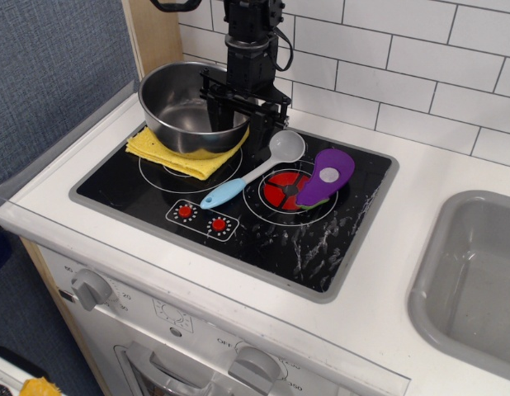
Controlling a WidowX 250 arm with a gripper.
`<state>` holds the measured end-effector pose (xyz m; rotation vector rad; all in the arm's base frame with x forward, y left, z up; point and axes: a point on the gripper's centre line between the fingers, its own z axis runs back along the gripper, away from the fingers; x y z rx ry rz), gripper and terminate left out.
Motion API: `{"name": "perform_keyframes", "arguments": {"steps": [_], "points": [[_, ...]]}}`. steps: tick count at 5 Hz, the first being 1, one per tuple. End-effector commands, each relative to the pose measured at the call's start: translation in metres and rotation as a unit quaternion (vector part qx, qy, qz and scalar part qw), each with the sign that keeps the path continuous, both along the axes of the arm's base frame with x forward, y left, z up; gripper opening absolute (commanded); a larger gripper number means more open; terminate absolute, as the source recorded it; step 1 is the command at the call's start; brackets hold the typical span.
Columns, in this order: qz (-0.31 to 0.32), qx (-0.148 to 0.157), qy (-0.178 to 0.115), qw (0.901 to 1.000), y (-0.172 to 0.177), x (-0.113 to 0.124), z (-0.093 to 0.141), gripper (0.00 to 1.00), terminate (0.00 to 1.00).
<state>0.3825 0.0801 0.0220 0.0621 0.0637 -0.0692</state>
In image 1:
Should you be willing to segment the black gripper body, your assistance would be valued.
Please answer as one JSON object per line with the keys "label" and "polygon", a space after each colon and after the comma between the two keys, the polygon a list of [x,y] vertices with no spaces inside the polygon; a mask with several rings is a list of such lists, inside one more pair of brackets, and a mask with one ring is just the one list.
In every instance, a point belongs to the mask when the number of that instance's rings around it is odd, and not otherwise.
{"label": "black gripper body", "polygon": [[259,111],[269,115],[274,125],[287,125],[287,108],[291,99],[274,86],[277,64],[277,39],[245,43],[227,39],[227,69],[201,71],[201,97],[208,93],[229,101],[235,113],[250,116]]}

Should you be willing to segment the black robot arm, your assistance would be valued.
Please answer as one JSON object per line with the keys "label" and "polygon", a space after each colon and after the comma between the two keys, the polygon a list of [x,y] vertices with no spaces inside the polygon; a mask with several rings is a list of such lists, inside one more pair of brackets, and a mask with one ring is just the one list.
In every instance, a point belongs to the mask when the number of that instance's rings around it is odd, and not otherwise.
{"label": "black robot arm", "polygon": [[291,99],[275,76],[281,1],[226,1],[227,66],[199,62],[166,64],[139,87],[145,122],[160,143],[186,158],[216,157],[248,140],[260,151],[287,127]]}

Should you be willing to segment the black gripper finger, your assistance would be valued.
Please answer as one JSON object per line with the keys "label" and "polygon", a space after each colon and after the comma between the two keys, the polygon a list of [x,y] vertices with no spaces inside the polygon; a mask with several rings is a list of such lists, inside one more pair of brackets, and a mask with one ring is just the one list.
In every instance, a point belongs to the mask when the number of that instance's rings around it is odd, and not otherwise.
{"label": "black gripper finger", "polygon": [[210,127],[213,132],[222,132],[233,128],[234,109],[227,99],[208,93],[206,104]]}
{"label": "black gripper finger", "polygon": [[274,129],[274,120],[267,114],[253,112],[250,117],[247,154],[255,158],[270,139]]}

